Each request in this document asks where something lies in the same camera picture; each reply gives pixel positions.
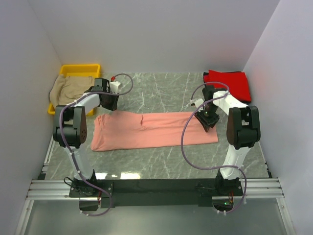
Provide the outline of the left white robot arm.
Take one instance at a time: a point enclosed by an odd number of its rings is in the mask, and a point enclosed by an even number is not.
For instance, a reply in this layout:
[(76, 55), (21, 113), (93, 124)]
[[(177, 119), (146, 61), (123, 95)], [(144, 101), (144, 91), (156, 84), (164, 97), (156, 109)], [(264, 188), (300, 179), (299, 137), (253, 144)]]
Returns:
[(94, 85), (77, 100), (55, 108), (53, 139), (65, 149), (74, 168), (70, 189), (76, 197), (91, 197), (104, 191), (81, 145), (85, 143), (88, 134), (86, 113), (99, 106), (115, 111), (120, 87), (121, 83), (116, 81), (116, 76), (110, 80), (96, 78)]

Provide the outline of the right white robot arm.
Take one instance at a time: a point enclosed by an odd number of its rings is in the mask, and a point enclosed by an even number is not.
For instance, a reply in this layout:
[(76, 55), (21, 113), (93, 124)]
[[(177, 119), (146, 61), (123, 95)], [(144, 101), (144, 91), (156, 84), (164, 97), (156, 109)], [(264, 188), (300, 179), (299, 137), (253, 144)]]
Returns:
[(233, 166), (241, 168), (246, 155), (261, 138), (259, 111), (257, 107), (237, 100), (226, 89), (213, 85), (206, 85), (202, 94), (204, 99), (194, 102), (198, 108), (195, 117), (206, 132), (218, 123), (218, 108), (228, 116), (226, 138), (229, 146), (223, 168), (218, 170), (214, 184), (216, 193), (226, 195), (241, 189), (241, 173)]

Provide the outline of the pink t shirt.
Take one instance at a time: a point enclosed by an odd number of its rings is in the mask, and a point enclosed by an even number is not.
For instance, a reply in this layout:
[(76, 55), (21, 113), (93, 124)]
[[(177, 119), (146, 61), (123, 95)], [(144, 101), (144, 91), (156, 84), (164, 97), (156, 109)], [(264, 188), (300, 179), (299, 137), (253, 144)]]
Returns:
[(94, 121), (93, 151), (155, 148), (217, 143), (215, 128), (208, 132), (191, 112), (136, 114), (113, 111)]

